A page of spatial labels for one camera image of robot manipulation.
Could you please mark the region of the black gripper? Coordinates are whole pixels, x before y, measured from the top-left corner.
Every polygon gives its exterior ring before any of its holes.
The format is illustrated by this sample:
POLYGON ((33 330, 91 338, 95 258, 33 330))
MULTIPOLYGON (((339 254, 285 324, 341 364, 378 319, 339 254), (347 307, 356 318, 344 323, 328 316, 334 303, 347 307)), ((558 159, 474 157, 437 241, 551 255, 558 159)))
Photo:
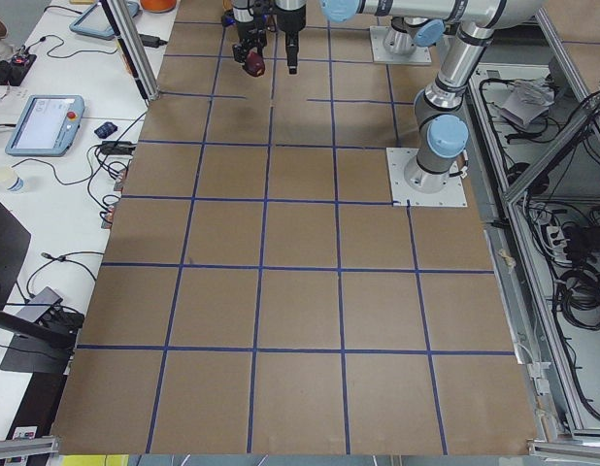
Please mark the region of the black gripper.
POLYGON ((234 60, 244 65, 250 51, 258 52, 263 57, 263 49, 267 46, 266 26, 264 18, 249 22, 236 20, 239 42, 233 45, 234 60))
POLYGON ((306 27, 306 8, 284 10, 275 8, 279 29, 285 35, 286 63, 290 75, 298 73, 299 33, 306 27))

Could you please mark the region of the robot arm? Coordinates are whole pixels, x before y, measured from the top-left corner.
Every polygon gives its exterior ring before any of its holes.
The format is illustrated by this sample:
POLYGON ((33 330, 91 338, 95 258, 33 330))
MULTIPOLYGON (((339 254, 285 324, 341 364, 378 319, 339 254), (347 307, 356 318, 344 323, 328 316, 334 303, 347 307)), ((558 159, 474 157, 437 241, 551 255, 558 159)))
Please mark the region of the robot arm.
POLYGON ((414 103, 420 148, 404 169, 414 190, 438 193, 450 177, 450 167, 462 154, 469 129, 459 117, 463 95, 485 49, 498 29, 529 20, 542 1, 322 1, 324 16, 332 22, 356 15, 423 18, 458 25, 435 80, 419 92, 414 103))
MULTIPOLYGON (((268 24, 272 22, 285 36, 285 53, 290 74, 297 73, 299 33, 306 27, 306 1, 232 1, 223 23, 235 24, 238 42, 233 45, 234 60, 246 73, 259 77, 265 72, 263 49, 267 46, 268 24)), ((429 47, 445 31, 439 19, 394 17, 391 30, 397 38, 410 38, 411 47, 429 47)))

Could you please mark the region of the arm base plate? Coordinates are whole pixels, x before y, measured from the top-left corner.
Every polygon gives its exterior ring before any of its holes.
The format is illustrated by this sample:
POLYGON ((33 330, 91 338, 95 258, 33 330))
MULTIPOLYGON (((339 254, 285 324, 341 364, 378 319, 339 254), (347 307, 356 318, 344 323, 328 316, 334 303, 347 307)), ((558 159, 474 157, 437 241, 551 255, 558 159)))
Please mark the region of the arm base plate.
POLYGON ((466 168, 453 161, 447 173, 434 175, 417 164, 417 149, 387 148, 392 204, 401 207, 466 208, 466 168))
POLYGON ((390 26, 371 26, 369 34, 375 63, 429 66, 432 62, 429 48, 416 46, 404 32, 390 26))

